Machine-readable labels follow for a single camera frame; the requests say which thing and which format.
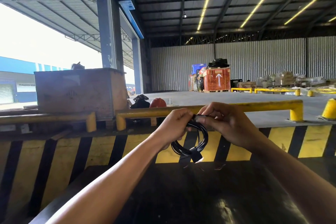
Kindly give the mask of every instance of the hand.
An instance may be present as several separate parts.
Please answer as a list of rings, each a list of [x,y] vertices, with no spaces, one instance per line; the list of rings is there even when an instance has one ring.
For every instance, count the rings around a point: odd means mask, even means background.
[[[212,102],[204,106],[198,114],[210,117],[196,117],[197,122],[213,127],[229,142],[249,151],[253,151],[258,145],[268,141],[239,105]]]
[[[173,110],[153,134],[162,141],[163,146],[180,140],[192,116],[193,113],[187,108]]]

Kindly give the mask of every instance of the black cable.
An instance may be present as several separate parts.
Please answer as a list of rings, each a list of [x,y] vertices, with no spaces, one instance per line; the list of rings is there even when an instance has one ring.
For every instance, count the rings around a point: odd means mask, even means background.
[[[204,147],[207,145],[208,143],[208,132],[206,130],[206,128],[194,121],[195,119],[195,115],[193,116],[192,120],[188,122],[187,127],[194,127],[196,128],[198,131],[201,131],[203,133],[203,141],[199,142],[199,133],[198,133],[198,145],[196,147],[191,148],[190,150],[184,148],[183,146],[181,146],[178,141],[174,141],[172,142],[171,148],[173,149],[173,151],[180,155],[180,156],[188,156],[191,157],[191,159],[193,160],[194,163],[197,163],[199,161],[202,161],[203,157],[200,154],[200,152],[204,149]]]

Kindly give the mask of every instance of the white sky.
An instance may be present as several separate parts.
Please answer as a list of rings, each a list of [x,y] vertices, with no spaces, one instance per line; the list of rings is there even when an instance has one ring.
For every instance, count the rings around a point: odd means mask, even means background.
[[[55,67],[101,68],[101,54],[84,44],[0,4],[0,56]],[[124,66],[126,83],[134,84],[134,71]]]

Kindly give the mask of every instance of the wire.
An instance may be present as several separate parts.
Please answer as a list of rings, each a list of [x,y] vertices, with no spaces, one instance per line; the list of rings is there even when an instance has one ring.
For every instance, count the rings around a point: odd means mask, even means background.
[[[200,152],[202,150],[204,150],[205,146],[208,143],[208,132],[202,124],[193,121],[193,119],[188,122],[187,127],[194,127],[198,130],[198,145],[196,147],[191,148],[190,150],[181,146],[178,143],[178,141],[174,141],[170,145],[171,145],[171,148],[173,149],[173,151],[176,154],[178,154],[180,156],[191,157],[193,162],[196,163],[196,162],[201,161],[203,159]],[[199,131],[201,131],[203,133],[203,141],[201,141],[201,142],[199,141]]]

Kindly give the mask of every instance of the person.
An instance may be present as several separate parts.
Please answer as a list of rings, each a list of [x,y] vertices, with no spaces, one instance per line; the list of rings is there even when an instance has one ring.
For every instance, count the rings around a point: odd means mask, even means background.
[[[268,140],[239,106],[211,103],[198,122],[260,159],[311,224],[336,223],[336,188]],[[145,141],[63,205],[48,224],[112,223],[153,157],[180,139],[192,118],[188,109],[172,111]]]

